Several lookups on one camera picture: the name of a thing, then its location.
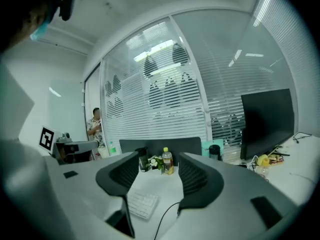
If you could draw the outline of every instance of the computer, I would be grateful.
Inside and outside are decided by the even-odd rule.
[[[295,114],[289,89],[241,95],[245,129],[241,159],[271,152],[294,134]]]

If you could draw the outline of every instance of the flower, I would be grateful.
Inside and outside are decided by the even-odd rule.
[[[156,167],[158,165],[158,162],[156,159],[152,158],[151,161],[150,161],[150,164],[153,166],[153,167]]]

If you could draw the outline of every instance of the window blinds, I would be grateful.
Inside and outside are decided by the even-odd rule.
[[[308,27],[288,0],[260,0],[254,15],[282,49],[298,102],[298,129],[320,137],[320,60]]]
[[[141,29],[103,59],[105,138],[207,140],[193,64],[169,19]]]
[[[223,160],[240,157],[246,122],[242,94],[290,88],[292,75],[262,24],[244,12],[208,9],[173,16],[198,65],[206,92],[213,139],[223,139]]]

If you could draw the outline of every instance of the bottle cap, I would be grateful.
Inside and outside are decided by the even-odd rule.
[[[263,159],[261,165],[262,166],[269,166],[269,159],[268,158]]]

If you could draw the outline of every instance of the keyboard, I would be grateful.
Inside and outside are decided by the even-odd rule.
[[[127,194],[129,212],[144,220],[149,220],[157,204],[159,196],[141,192],[131,188]]]

